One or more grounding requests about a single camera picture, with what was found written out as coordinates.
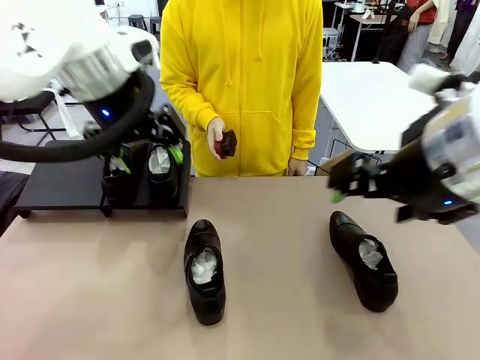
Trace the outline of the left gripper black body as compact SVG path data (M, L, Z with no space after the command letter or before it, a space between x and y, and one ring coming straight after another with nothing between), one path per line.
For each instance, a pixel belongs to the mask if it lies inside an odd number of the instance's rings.
M85 102L83 106L102 130L125 119L132 129L150 111L150 76L136 71L112 94Z

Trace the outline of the person's left hand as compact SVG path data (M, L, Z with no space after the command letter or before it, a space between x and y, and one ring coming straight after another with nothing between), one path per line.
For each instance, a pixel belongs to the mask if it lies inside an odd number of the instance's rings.
M307 173L307 161L291 157L289 159L287 176L305 176Z

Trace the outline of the person's right hand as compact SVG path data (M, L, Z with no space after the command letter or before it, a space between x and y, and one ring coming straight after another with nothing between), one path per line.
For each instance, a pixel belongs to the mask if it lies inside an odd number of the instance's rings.
M215 149L216 143L221 143L223 140L223 132L225 128L225 123L222 118L216 117L213 118L207 128L207 142L211 154L218 161L221 160L221 156L217 153Z

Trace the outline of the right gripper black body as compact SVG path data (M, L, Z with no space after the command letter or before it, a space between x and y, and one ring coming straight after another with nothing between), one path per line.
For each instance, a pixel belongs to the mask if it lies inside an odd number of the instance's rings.
M402 133L401 149L385 165L385 175L391 199L417 208L424 213L425 221L447 225L477 215L479 206L442 184L447 175L458 173L458 165L451 160L434 169L428 165L422 135L444 110L443 106L433 108Z

